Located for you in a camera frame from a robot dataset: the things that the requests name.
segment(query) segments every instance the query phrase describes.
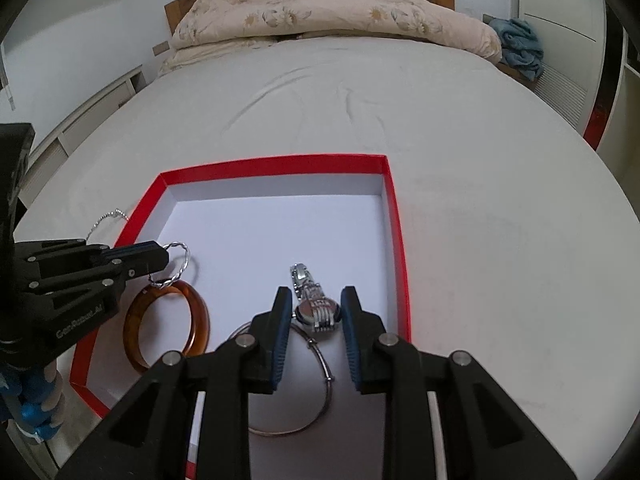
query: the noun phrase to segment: wall socket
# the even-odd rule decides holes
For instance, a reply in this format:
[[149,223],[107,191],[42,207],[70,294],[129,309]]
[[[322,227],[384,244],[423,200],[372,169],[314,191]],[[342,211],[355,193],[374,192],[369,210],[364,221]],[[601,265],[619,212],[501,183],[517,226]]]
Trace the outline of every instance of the wall socket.
[[168,41],[163,41],[162,43],[158,43],[154,47],[154,56],[160,56],[160,54],[162,54],[163,52],[166,52],[167,50],[169,50]]

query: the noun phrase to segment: bed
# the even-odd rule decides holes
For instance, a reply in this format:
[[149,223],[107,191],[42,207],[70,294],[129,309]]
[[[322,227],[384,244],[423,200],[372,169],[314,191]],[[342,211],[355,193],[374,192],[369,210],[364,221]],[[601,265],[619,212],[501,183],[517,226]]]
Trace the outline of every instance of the bed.
[[160,75],[187,64],[319,36],[383,36],[460,48],[492,63],[500,39],[454,0],[174,0],[165,8],[175,52]]
[[[169,23],[189,1],[168,5]],[[578,478],[594,478],[638,412],[638,220],[584,140],[480,56],[329,36],[183,66],[73,152],[16,239],[76,237],[131,210],[161,171],[292,153],[388,156],[414,343],[471,350]],[[113,243],[119,229],[96,234]],[[73,446],[95,419],[70,396],[86,418]],[[332,478],[358,476],[336,462]]]

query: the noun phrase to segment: white bed sheet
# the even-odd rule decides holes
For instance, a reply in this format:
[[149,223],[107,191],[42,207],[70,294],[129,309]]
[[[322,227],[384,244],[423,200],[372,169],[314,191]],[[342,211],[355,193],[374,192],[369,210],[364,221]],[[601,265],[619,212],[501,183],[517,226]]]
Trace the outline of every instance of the white bed sheet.
[[[468,349],[593,478],[640,408],[638,220],[569,124],[478,56],[320,38],[188,66],[71,155],[17,239],[82,235],[102,213],[131,210],[163,170],[320,152],[388,155],[414,342]],[[95,423],[68,393],[61,454]]]

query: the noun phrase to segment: silver watch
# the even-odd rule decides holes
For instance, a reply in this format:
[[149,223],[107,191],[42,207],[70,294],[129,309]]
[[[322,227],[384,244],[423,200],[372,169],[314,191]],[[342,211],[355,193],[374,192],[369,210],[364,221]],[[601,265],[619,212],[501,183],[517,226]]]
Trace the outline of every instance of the silver watch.
[[289,269],[293,290],[299,304],[296,319],[311,327],[312,332],[332,332],[340,321],[340,305],[324,295],[320,283],[316,283],[305,264],[295,264]]

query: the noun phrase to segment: blue gripper pad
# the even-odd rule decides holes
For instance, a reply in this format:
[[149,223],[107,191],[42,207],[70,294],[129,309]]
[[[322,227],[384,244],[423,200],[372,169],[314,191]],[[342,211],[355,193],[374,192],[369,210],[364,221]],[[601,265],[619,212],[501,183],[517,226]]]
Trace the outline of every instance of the blue gripper pad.
[[285,307],[282,309],[276,341],[273,345],[273,354],[271,355],[271,386],[274,391],[278,388],[280,380],[282,380],[284,361],[287,356],[287,344],[289,343],[289,327],[291,325],[292,311],[293,296],[289,290]]
[[349,295],[346,288],[340,294],[340,309],[342,313],[342,331],[344,332],[344,342],[347,347],[347,359],[349,361],[349,372],[351,381],[360,390],[362,386],[362,374],[360,370],[360,350],[358,349],[358,339],[356,337],[353,314],[349,305]]

